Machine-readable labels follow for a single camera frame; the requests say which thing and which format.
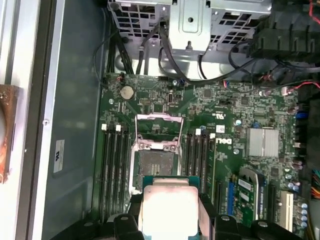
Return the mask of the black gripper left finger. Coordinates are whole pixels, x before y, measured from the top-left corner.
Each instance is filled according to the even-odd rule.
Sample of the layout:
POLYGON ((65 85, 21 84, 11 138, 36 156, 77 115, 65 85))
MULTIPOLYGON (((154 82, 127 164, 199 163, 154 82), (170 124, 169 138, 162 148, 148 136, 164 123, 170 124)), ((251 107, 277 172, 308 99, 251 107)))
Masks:
POLYGON ((113 215, 106 223, 81 220, 53 237, 54 240, 142 240, 139 214, 143 195, 132 195, 127 213, 113 215))

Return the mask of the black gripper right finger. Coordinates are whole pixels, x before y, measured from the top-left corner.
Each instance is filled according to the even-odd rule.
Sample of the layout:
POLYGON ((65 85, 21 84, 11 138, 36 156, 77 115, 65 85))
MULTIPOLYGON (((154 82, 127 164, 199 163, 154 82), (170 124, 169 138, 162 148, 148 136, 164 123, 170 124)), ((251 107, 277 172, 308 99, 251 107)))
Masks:
POLYGON ((249 227, 230 215, 217 214, 205 193, 199 194, 199 229, 204 240, 299 240, 300 237, 267 220, 249 227))

